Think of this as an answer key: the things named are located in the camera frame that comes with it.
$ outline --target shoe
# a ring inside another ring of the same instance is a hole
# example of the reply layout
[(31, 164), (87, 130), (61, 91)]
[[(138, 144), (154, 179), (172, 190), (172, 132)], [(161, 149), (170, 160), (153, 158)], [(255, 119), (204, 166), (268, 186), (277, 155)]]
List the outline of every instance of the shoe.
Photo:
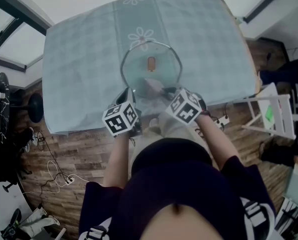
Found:
[(157, 118), (151, 119), (151, 121), (149, 122), (149, 127), (156, 127), (156, 126), (159, 126), (159, 120)]
[(32, 144), (35, 146), (38, 146), (38, 138), (37, 138), (36, 134), (34, 133), (33, 128), (29, 127), (29, 129), (32, 131), (32, 139), (31, 139)]
[(271, 149), (276, 144), (274, 138), (269, 141), (262, 141), (259, 145), (259, 159), (262, 160), (262, 155), (265, 151)]
[(53, 217), (52, 215), (49, 215), (48, 218), (52, 218), (54, 224), (56, 224), (58, 226), (60, 225), (60, 222), (55, 217)]
[(29, 143), (27, 143), (27, 145), (25, 145), (25, 147), (24, 147), (24, 151), (25, 151), (26, 153), (28, 153), (28, 152), (30, 151), (30, 145), (29, 145)]

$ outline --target person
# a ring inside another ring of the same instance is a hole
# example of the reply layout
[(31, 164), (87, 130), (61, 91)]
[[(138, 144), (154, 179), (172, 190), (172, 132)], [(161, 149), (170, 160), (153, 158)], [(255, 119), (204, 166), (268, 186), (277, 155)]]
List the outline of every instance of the person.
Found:
[(260, 150), (260, 159), (262, 161), (273, 162), (278, 165), (285, 165), (294, 168), (298, 164), (298, 145), (285, 146), (277, 145), (272, 139), (269, 143), (260, 144), (260, 149), (264, 145), (264, 149)]
[(242, 165), (208, 115), (195, 121), (206, 143), (165, 112), (151, 121), (130, 180), (128, 133), (114, 139), (103, 185), (86, 184), (79, 240), (267, 239), (275, 210), (257, 166)]

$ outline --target wooden floor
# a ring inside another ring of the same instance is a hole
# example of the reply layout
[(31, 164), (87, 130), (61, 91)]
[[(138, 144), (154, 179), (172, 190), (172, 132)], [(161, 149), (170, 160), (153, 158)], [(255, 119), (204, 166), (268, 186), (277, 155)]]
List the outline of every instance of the wooden floor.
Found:
[[(266, 41), (249, 41), (248, 45), (257, 70), (264, 68), (275, 70), (285, 63), (279, 45)], [(272, 53), (272, 57), (267, 63), (268, 53)], [(42, 83), (38, 83), (24, 92), (24, 103), (27, 103), (28, 98), (34, 92), (42, 94)], [(218, 105), (211, 108), (212, 114), (217, 117), (222, 116), (224, 114), (223, 107), (223, 105)], [(228, 105), (227, 113), (231, 123), (225, 127), (225, 133), (237, 147), (245, 165), (258, 165), (270, 197), (276, 209), (279, 209), (290, 170), (284, 165), (275, 165), (259, 160), (259, 144), (261, 141), (267, 140), (269, 136), (265, 133), (241, 129), (240, 125), (251, 119), (248, 107), (245, 104)], [(40, 123), (32, 123), (27, 113), (21, 111), (17, 115), (15, 130), (20, 132), (27, 127), (33, 127), (35, 132), (42, 132), (64, 174), (73, 173), (88, 181), (102, 182), (103, 172), (113, 143), (113, 137), (106, 129), (81, 131), (69, 134), (69, 136), (51, 135), (44, 120)], [(52, 157), (45, 145), (43, 151), (31, 145), (30, 152), (24, 153), (22, 160), (25, 167), (33, 173), (26, 175), (26, 179), (22, 180), (21, 183), (26, 192), (38, 191), (27, 194), (33, 206), (38, 206), (41, 202), (39, 197), (40, 186), (50, 179), (47, 162), (52, 161)], [(55, 175), (56, 171), (52, 164), (50, 165), (50, 171)], [(64, 184), (61, 177), (58, 177), (58, 181), (61, 185)], [(51, 230), (58, 232), (65, 227), (67, 229), (65, 233), (67, 240), (78, 239), (78, 225), (84, 188), (85, 182), (76, 178), (73, 184), (61, 188), (58, 194), (43, 192), (41, 195), (46, 211), (55, 216), (61, 223), (61, 226), (51, 227)], [(48, 182), (43, 190), (58, 191), (54, 182)]]

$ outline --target cable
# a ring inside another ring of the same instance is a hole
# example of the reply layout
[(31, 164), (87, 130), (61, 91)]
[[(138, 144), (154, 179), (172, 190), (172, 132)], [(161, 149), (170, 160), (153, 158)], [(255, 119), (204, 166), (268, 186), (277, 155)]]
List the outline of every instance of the cable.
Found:
[(134, 138), (129, 138), (129, 140), (131, 140), (132, 145), (135, 147), (135, 140), (134, 140)]
[[(37, 135), (39, 135), (39, 133), (42, 135), (42, 137), (41, 137), (41, 138), (38, 138), (38, 136), (36, 136), (35, 133), (34, 133), (34, 138), (37, 138), (38, 143), (45, 143), (45, 144), (47, 145), (48, 150), (49, 150), (49, 152), (50, 152), (52, 158), (53, 158), (54, 161), (55, 161), (55, 163), (54, 163), (53, 161), (49, 160), (48, 163), (47, 163), (47, 170), (48, 170), (48, 173), (50, 174), (50, 176), (51, 176), (52, 179), (47, 180), (47, 181), (45, 182), (45, 184), (41, 185), (41, 186), (40, 186), (40, 188), (41, 188), (40, 191), (29, 191), (29, 192), (24, 192), (24, 193), (22, 193), (22, 194), (27, 194), (27, 193), (38, 193), (38, 192), (40, 192), (39, 198), (40, 198), (40, 200), (41, 200), (41, 204), (42, 204), (42, 198), (41, 198), (42, 192), (46, 192), (46, 193), (54, 193), (54, 194), (59, 193), (59, 192), (60, 192), (60, 188), (66, 186), (66, 185), (70, 182), (70, 178), (69, 178), (69, 177), (70, 177), (71, 175), (75, 175), (76, 177), (78, 177), (79, 179), (81, 179), (81, 180), (83, 180), (83, 181), (85, 181), (85, 182), (89, 182), (89, 181), (86, 180), (86, 179), (81, 178), (80, 176), (78, 176), (78, 175), (76, 175), (76, 174), (74, 174), (74, 173), (73, 173), (73, 174), (70, 174), (70, 175), (65, 175), (65, 174), (63, 173), (63, 171), (61, 170), (61, 168), (60, 168), (60, 166), (59, 166), (57, 160), (56, 160), (55, 157), (53, 156), (53, 154), (52, 154), (52, 152), (51, 152), (51, 150), (50, 150), (50, 147), (49, 147), (47, 141), (45, 140), (45, 137), (43, 136), (42, 132), (39, 131), (39, 132), (37, 133)], [(53, 163), (53, 165), (55, 166), (55, 168), (56, 168), (56, 170), (57, 170), (56, 175), (55, 175), (55, 178), (52, 176), (52, 174), (51, 174), (51, 172), (50, 172), (50, 170), (49, 170), (49, 163)], [(56, 179), (57, 179), (58, 175), (62, 175), (62, 177), (63, 177), (63, 179), (64, 179), (64, 181), (65, 181), (66, 184), (64, 184), (64, 185), (60, 185), (60, 184), (57, 182)], [(47, 185), (48, 182), (52, 182), (52, 181), (54, 181), (54, 182), (56, 183), (56, 185), (57, 185), (57, 187), (58, 187), (58, 191), (57, 191), (57, 192), (53, 192), (53, 191), (44, 191), (42, 188), (43, 188), (45, 185)]]
[(10, 27), (10, 25), (14, 22), (14, 20), (16, 20), (16, 19), (13, 19), (13, 20), (8, 24), (8, 26), (6, 26), (6, 27), (4, 28), (4, 30), (1, 30), (1, 31), (0, 31), (0, 36), (2, 35), (2, 33), (3, 33), (8, 27)]
[(217, 124), (219, 124), (220, 123), (220, 120), (216, 117), (216, 116), (210, 116), (212, 119), (216, 119), (216, 121), (217, 121)]
[(53, 154), (52, 154), (52, 152), (51, 152), (51, 150), (50, 150), (50, 148), (49, 148), (49, 145), (48, 145), (47, 141), (45, 140), (45, 137), (43, 136), (42, 132), (39, 131), (39, 132), (37, 133), (37, 135), (39, 135), (39, 133), (42, 135), (42, 138), (40, 138), (42, 141), (41, 141), (40, 139), (38, 139), (38, 143), (39, 143), (39, 142), (42, 142), (43, 144), (45, 143), (45, 144), (47, 145), (47, 147), (48, 147), (48, 149), (49, 149), (49, 152), (50, 152), (50, 155), (52, 156), (53, 160), (54, 160), (55, 163), (57, 164), (57, 166), (58, 166), (58, 168), (59, 168), (59, 170), (60, 170), (60, 172), (61, 172), (61, 174), (62, 174), (62, 177), (63, 177), (64, 181), (66, 182), (64, 176), (67, 176), (67, 175), (63, 174), (63, 171), (61, 170), (61, 168), (60, 168), (60, 166), (59, 166), (57, 160), (56, 160), (55, 157), (53, 156)]
[(228, 102), (225, 103), (224, 105), (224, 115), (225, 115), (225, 119), (228, 119), (228, 114), (227, 114), (227, 105), (228, 105)]
[(287, 49), (287, 51), (296, 50), (298, 47)]
[[(53, 163), (53, 165), (54, 165), (55, 168), (57, 169), (57, 173), (56, 173), (56, 175), (55, 175), (55, 178), (52, 176), (52, 174), (51, 174), (51, 172), (50, 172), (50, 170), (49, 170), (49, 163), (50, 163), (50, 162)], [(50, 176), (51, 176), (52, 179), (47, 180), (47, 181), (45, 182), (45, 184), (41, 185), (41, 186), (40, 186), (40, 188), (41, 188), (40, 191), (29, 191), (29, 192), (24, 192), (24, 193), (22, 193), (22, 194), (27, 194), (27, 193), (38, 193), (38, 192), (40, 192), (39, 198), (40, 198), (41, 203), (42, 203), (42, 198), (41, 198), (42, 192), (52, 193), (52, 194), (58, 194), (58, 193), (60, 192), (60, 188), (62, 188), (62, 187), (64, 187), (64, 186), (67, 185), (67, 184), (60, 185), (60, 184), (57, 182), (56, 179), (57, 179), (58, 175), (62, 175), (62, 176), (63, 176), (64, 174), (61, 173), (61, 172), (58, 172), (58, 167), (57, 167), (57, 165), (56, 165), (53, 161), (51, 161), (51, 160), (48, 161), (48, 163), (47, 163), (47, 169), (48, 169), (48, 173), (50, 174)], [(78, 178), (80, 178), (81, 180), (83, 180), (83, 181), (85, 181), (85, 182), (89, 182), (88, 180), (83, 179), (83, 178), (81, 178), (80, 176), (78, 176), (78, 175), (76, 175), (76, 174), (73, 173), (73, 174), (70, 174), (69, 176), (67, 176), (67, 180), (64, 179), (66, 183), (68, 183), (68, 181), (70, 180), (69, 177), (70, 177), (71, 175), (75, 175), (75, 176), (77, 176)], [(42, 189), (45, 185), (48, 184), (48, 182), (52, 182), (52, 181), (54, 181), (54, 182), (56, 183), (57, 187), (58, 187), (58, 191), (57, 191), (57, 192), (53, 192), (53, 191), (45, 191), (45, 190)]]
[(293, 54), (292, 54), (292, 58), (293, 58), (293, 59), (294, 59), (294, 54), (295, 54), (295, 52), (297, 51), (297, 49), (298, 49), (298, 47), (294, 49), (294, 52), (293, 52)]
[(199, 128), (194, 129), (194, 131), (202, 138), (203, 135), (201, 135), (201, 130)]
[(269, 60), (271, 59), (271, 57), (272, 57), (272, 52), (269, 52), (267, 54), (267, 66), (269, 65)]

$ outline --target glove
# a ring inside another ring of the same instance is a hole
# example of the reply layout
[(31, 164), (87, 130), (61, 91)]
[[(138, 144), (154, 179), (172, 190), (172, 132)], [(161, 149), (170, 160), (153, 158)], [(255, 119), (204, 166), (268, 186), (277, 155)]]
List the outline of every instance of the glove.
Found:
[(198, 93), (194, 93), (194, 92), (190, 92), (197, 100), (198, 100), (198, 102), (199, 102), (199, 104), (200, 104), (200, 107), (201, 107), (201, 109), (202, 109), (202, 111), (201, 111), (201, 115), (205, 115), (205, 116), (211, 116), (211, 114), (210, 114), (210, 112), (208, 111), (208, 107), (207, 107), (207, 105), (205, 104), (205, 102), (204, 102), (204, 100), (203, 100), (203, 98), (202, 98), (202, 96), (201, 95), (199, 95)]

